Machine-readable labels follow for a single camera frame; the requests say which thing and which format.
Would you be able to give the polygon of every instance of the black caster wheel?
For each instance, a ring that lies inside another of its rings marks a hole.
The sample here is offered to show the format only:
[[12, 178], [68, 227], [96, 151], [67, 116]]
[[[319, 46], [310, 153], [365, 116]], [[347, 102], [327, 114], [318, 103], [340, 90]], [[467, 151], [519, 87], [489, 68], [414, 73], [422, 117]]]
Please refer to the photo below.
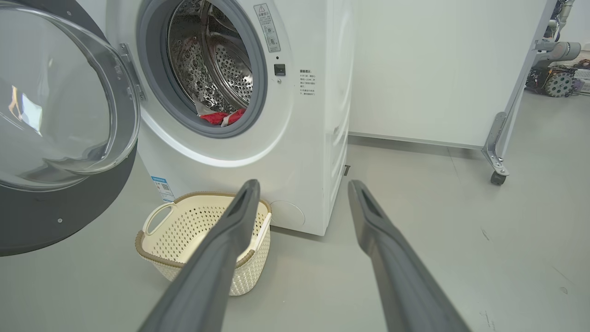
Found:
[[497, 184], [497, 185], [501, 185], [504, 183], [504, 181], [506, 181], [506, 176], [505, 175], [500, 175], [496, 172], [491, 174], [491, 179], [490, 182], [493, 184]]

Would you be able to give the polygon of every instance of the white washing machine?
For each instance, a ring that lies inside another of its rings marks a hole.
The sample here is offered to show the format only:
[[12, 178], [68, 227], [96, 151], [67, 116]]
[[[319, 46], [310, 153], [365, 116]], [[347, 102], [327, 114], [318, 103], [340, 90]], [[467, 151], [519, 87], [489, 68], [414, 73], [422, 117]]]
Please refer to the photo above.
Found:
[[[345, 0], [0, 1], [0, 196], [14, 220], [0, 255], [94, 220], [136, 146], [164, 200], [256, 178], [276, 226], [324, 235], [346, 160], [352, 14]], [[220, 126], [200, 116], [212, 112], [242, 115]]]

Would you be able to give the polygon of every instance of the metal bracket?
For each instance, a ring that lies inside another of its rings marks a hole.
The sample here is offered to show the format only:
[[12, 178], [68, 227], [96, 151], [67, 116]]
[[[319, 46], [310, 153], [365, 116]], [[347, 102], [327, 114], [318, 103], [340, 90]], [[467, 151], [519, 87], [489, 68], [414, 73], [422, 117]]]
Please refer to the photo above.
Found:
[[504, 129], [504, 124], [506, 124], [507, 119], [508, 114], [506, 114], [506, 112], [500, 112], [496, 114], [496, 118], [494, 119], [494, 123], [491, 125], [490, 134], [487, 137], [486, 144], [481, 150], [483, 155], [486, 156], [488, 162], [494, 168], [494, 171], [503, 176], [508, 176], [509, 173], [502, 163], [504, 160], [498, 157], [498, 153], [496, 153], [496, 145], [498, 144], [498, 140], [500, 139], [500, 135], [502, 134], [502, 130]]
[[133, 59], [131, 58], [131, 54], [129, 51], [129, 45], [127, 43], [119, 44], [120, 47], [120, 56], [123, 59], [123, 64], [127, 68], [129, 75], [131, 76], [131, 80], [133, 81], [133, 85], [135, 86], [135, 91], [139, 95], [139, 99], [145, 100], [146, 97], [143, 93], [143, 89], [141, 84], [139, 84], [139, 78], [137, 76], [137, 71], [135, 70], [135, 65], [133, 64]]

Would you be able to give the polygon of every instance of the beige plastic basket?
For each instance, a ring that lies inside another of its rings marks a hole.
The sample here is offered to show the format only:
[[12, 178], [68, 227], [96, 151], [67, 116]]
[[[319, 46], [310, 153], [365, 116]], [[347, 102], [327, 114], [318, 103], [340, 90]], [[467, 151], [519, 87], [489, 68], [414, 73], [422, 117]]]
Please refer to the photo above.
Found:
[[[200, 192], [159, 206], [147, 217], [143, 229], [137, 234], [135, 249], [166, 279], [174, 280], [233, 198], [232, 194]], [[148, 232], [152, 219], [167, 207], [171, 208], [168, 215]], [[261, 200], [250, 246], [235, 264], [230, 288], [232, 296], [249, 292], [262, 273], [270, 248], [270, 217], [270, 205]]]

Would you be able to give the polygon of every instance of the stainless steel drum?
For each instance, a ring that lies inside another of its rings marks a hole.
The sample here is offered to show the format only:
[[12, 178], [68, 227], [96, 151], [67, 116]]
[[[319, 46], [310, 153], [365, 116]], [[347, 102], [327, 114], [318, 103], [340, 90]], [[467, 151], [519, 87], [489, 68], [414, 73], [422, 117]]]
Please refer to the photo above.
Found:
[[246, 108], [252, 95], [247, 52], [231, 21], [205, 0], [185, 0], [168, 29], [168, 56], [186, 95], [219, 112]]

